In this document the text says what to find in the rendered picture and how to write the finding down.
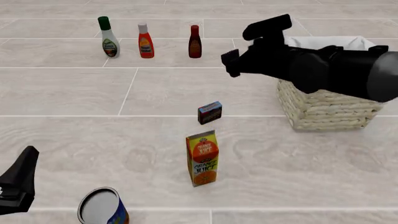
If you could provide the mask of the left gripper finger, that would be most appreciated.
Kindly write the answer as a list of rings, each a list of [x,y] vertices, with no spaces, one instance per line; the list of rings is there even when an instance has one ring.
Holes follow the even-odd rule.
[[[38,157],[39,151],[27,146],[10,168],[0,175],[2,190],[35,194],[34,175]]]

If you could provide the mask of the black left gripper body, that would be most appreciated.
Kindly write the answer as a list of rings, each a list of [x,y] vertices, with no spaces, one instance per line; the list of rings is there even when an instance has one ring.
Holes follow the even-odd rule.
[[[28,212],[35,199],[34,183],[0,184],[0,215]]]

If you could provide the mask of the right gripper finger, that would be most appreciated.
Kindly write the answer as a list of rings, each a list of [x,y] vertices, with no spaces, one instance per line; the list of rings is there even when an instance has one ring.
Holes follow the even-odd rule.
[[[232,78],[236,78],[236,77],[240,76],[240,74],[241,74],[239,66],[234,63],[226,65],[225,68],[226,68],[226,72],[228,72],[228,74]]]
[[[238,49],[231,50],[231,51],[221,55],[221,63],[224,66],[232,65],[233,63],[235,63],[237,61],[237,59],[239,59],[239,50]]]

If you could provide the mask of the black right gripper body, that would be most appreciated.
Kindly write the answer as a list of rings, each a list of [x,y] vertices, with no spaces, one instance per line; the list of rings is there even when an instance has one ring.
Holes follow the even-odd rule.
[[[288,79],[289,50],[284,39],[255,39],[248,50],[240,56],[239,71]]]

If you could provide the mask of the white cloth basket lining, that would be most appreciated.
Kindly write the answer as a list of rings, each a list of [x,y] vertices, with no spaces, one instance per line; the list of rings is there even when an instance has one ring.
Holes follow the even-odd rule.
[[[314,50],[330,45],[342,46],[345,50],[368,50],[368,48],[376,46],[361,36],[286,37],[285,44]]]

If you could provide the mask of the chocolate pudding box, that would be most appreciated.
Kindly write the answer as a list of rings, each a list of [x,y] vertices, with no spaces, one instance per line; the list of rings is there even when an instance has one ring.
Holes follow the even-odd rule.
[[[221,115],[222,104],[219,101],[198,108],[198,122],[200,124],[206,124],[220,119]]]

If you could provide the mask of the pale wicker basket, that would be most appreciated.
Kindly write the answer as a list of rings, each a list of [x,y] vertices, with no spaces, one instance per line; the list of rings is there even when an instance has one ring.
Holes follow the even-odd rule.
[[[384,103],[326,90],[306,94],[284,80],[277,82],[277,96],[294,130],[336,131],[365,128],[384,106]]]

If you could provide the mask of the black plate on stalk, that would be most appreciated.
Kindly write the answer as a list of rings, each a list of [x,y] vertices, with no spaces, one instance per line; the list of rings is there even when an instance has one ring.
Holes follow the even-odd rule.
[[[249,24],[243,31],[244,40],[262,39],[274,44],[284,44],[283,31],[292,27],[289,14],[283,14]]]

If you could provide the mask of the dark red sauce bottle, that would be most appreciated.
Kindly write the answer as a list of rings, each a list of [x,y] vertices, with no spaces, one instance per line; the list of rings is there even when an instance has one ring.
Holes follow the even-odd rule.
[[[188,55],[190,58],[200,58],[202,55],[199,26],[191,26],[190,40],[188,43]]]

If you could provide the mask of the orange bottle grey cap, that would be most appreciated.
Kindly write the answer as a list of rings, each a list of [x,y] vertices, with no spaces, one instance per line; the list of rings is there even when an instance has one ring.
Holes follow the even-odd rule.
[[[139,38],[138,38],[138,46],[140,56],[142,58],[153,58],[154,57],[154,46],[149,35],[147,24],[145,22],[141,22],[138,24],[139,29]]]

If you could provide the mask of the blue printed tin can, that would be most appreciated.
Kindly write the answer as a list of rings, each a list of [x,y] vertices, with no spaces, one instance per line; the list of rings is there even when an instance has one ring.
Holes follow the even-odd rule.
[[[116,190],[92,190],[80,202],[77,217],[81,224],[129,224],[129,214]]]

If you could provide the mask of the orange juice carton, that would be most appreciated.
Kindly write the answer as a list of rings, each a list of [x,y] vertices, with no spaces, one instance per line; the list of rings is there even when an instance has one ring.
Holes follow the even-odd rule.
[[[189,136],[187,147],[187,167],[192,185],[198,187],[216,180],[219,148],[215,130]]]

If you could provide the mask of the white bottle green cap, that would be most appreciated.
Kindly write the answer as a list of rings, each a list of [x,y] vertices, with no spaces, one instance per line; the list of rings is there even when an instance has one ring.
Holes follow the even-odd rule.
[[[119,57],[121,51],[120,44],[112,32],[109,18],[107,16],[100,16],[98,22],[102,33],[101,46],[103,51],[108,57]]]

